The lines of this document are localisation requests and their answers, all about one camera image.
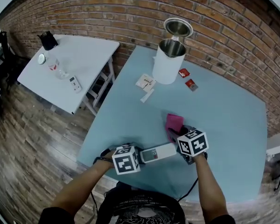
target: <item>white lid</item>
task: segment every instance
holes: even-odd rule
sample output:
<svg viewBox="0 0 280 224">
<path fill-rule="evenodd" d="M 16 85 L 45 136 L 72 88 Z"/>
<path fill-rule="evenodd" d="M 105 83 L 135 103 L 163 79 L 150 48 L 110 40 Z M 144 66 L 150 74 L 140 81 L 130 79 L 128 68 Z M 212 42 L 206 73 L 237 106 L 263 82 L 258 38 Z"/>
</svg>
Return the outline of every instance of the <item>white lid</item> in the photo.
<svg viewBox="0 0 280 224">
<path fill-rule="evenodd" d="M 188 37 L 193 34 L 193 28 L 186 20 L 172 17 L 164 21 L 164 28 L 170 34 L 178 37 Z"/>
<path fill-rule="evenodd" d="M 43 53 L 41 53 L 41 54 L 38 56 L 37 62 L 38 62 L 40 65 L 42 65 L 42 64 L 45 63 L 45 61 L 46 61 L 46 57 L 45 57 L 45 55 L 44 55 Z"/>
</svg>

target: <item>red packet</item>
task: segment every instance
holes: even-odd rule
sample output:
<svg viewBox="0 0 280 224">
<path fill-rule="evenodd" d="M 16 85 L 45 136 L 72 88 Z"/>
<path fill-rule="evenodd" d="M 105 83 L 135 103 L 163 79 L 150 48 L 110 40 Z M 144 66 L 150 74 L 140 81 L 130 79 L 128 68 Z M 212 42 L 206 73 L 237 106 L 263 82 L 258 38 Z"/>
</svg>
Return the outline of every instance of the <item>red packet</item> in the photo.
<svg viewBox="0 0 280 224">
<path fill-rule="evenodd" d="M 186 68 L 181 69 L 178 73 L 182 76 L 182 78 L 190 75 L 190 72 L 188 72 Z"/>
<path fill-rule="evenodd" d="M 192 79 L 188 80 L 188 81 L 186 82 L 186 85 L 187 85 L 192 91 L 195 91 L 195 90 L 198 88 L 198 86 L 195 84 L 195 82 L 194 82 Z"/>
</svg>

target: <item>tabletop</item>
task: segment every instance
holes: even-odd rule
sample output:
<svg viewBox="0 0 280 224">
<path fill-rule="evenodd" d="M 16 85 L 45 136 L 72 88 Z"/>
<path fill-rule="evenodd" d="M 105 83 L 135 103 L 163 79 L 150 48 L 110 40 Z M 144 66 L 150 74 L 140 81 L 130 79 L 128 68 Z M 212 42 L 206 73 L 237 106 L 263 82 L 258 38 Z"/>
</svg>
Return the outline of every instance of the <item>tabletop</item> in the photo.
<svg viewBox="0 0 280 224">
<path fill-rule="evenodd" d="M 18 81 L 57 107 L 75 113 L 92 83 L 119 46 L 119 42 L 73 35 L 54 37 L 58 46 L 49 51 L 49 56 L 56 56 L 64 69 L 70 75 L 76 76 L 82 91 L 77 94 L 68 79 L 56 78 L 46 62 L 43 65 L 38 64 L 38 56 L 45 53 L 43 47 L 27 64 Z"/>
<path fill-rule="evenodd" d="M 266 157 L 265 103 L 235 83 L 198 65 L 184 61 L 191 75 L 180 75 L 170 85 L 156 84 L 145 103 L 145 92 L 135 85 L 143 73 L 152 75 L 156 50 L 136 47 L 110 89 L 84 140 L 78 160 L 91 166 L 96 156 L 111 145 L 137 142 L 151 148 L 168 142 L 166 115 L 185 118 L 184 124 L 205 131 L 208 162 L 228 202 L 257 197 Z M 192 78 L 198 89 L 185 84 Z M 177 154 L 151 162 L 133 174 L 107 175 L 138 188 L 158 191 L 174 198 L 186 194 L 197 178 Z M 187 197 L 198 201 L 198 185 Z"/>
</svg>

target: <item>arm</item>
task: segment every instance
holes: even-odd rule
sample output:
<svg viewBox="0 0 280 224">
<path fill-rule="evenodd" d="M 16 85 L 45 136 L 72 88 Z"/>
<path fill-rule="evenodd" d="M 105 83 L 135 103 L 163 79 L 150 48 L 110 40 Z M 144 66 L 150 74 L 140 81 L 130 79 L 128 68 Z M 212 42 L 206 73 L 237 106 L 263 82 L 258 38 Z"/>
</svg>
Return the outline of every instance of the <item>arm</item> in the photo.
<svg viewBox="0 0 280 224">
<path fill-rule="evenodd" d="M 112 163 L 98 160 L 92 167 L 65 185 L 55 197 L 51 207 L 60 207 L 75 216 L 99 179 L 112 167 Z"/>
<path fill-rule="evenodd" d="M 199 199 L 205 223 L 228 215 L 226 200 L 203 154 L 194 157 L 198 175 Z"/>
</svg>

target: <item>wristband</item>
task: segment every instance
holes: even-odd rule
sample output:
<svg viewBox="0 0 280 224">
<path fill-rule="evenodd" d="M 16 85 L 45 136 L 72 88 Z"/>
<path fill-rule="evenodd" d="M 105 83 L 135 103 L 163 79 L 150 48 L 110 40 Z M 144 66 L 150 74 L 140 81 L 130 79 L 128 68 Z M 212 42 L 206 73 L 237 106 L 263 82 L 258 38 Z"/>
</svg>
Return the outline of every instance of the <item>wristband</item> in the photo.
<svg viewBox="0 0 280 224">
<path fill-rule="evenodd" d="M 103 161 L 113 163 L 113 159 L 108 159 L 108 158 L 104 158 L 104 157 L 96 157 L 95 160 L 93 161 L 93 164 L 95 164 L 98 160 L 103 160 Z"/>
</svg>

